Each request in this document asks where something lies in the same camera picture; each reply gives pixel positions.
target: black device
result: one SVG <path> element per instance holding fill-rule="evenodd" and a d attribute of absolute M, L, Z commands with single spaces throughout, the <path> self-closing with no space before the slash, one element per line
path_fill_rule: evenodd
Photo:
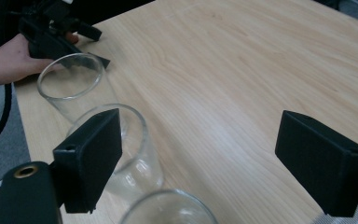
<path fill-rule="evenodd" d="M 122 154 L 118 109 L 91 117 L 54 150 L 54 162 L 24 163 L 0 187 L 0 224 L 61 223 L 59 208 L 88 213 Z"/>
<path fill-rule="evenodd" d="M 275 153 L 326 214 L 353 217 L 358 144 L 316 119 L 283 111 Z"/>
<path fill-rule="evenodd" d="M 34 58 L 58 59 L 81 52 L 65 39 L 78 32 L 98 41 L 102 31 L 92 25 L 153 0 L 1 0 L 0 42 L 20 32 L 29 41 Z M 99 57 L 106 67 L 109 60 Z"/>

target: clear glass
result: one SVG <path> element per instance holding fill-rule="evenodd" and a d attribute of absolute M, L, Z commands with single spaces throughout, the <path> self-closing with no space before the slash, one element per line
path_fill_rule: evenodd
<path fill-rule="evenodd" d="M 132 203 L 142 195 L 160 189 L 164 178 L 143 116 L 128 105 L 100 105 L 78 119 L 68 134 L 93 115 L 118 108 L 123 154 L 105 189 Z"/>
<path fill-rule="evenodd" d="M 95 106 L 118 103 L 101 61 L 87 53 L 66 55 L 40 74 L 37 89 L 70 122 Z"/>
<path fill-rule="evenodd" d="M 217 224 L 199 199 L 179 189 L 146 195 L 131 206 L 120 224 Z"/>

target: black screw hole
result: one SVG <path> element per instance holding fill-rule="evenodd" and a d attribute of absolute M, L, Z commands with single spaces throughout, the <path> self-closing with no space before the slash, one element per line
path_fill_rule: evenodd
<path fill-rule="evenodd" d="M 30 165 L 30 166 L 22 167 L 19 170 L 17 170 L 16 173 L 14 174 L 14 176 L 16 178 L 25 178 L 25 177 L 33 175 L 36 172 L 37 172 L 37 166 Z"/>

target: wooden table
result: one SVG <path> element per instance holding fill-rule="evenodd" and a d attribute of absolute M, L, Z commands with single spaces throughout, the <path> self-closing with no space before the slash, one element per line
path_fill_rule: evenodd
<path fill-rule="evenodd" d="M 112 60 L 120 102 L 146 119 L 165 174 L 220 223 L 311 223 L 322 210 L 274 154 L 283 110 L 358 143 L 358 21 L 309 0 L 157 0 L 97 24 L 83 51 Z M 68 124 L 17 84 L 31 158 L 52 161 Z M 127 205 L 105 192 L 92 215 L 118 223 Z"/>

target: human hand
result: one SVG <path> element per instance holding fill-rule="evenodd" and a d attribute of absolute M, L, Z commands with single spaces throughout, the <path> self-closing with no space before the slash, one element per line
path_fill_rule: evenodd
<path fill-rule="evenodd" d="M 76 43 L 76 35 L 67 34 L 71 43 Z M 23 35 L 16 35 L 0 47 L 0 85 L 15 82 L 38 74 L 53 61 L 51 59 L 32 58 L 28 50 L 28 40 Z"/>

